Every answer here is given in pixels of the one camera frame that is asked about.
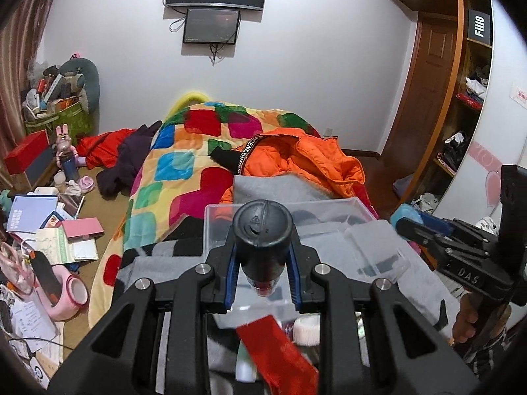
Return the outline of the person's right hand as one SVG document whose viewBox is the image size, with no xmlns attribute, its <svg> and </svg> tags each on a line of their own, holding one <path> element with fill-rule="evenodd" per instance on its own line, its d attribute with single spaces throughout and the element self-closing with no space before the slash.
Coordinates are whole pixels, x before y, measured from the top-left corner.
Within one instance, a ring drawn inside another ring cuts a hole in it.
<svg viewBox="0 0 527 395">
<path fill-rule="evenodd" d="M 460 309 L 452 328 L 452 337 L 455 343 L 465 343 L 475 336 L 478 313 L 473 302 L 474 295 L 472 293 L 465 294 L 460 300 Z"/>
</svg>

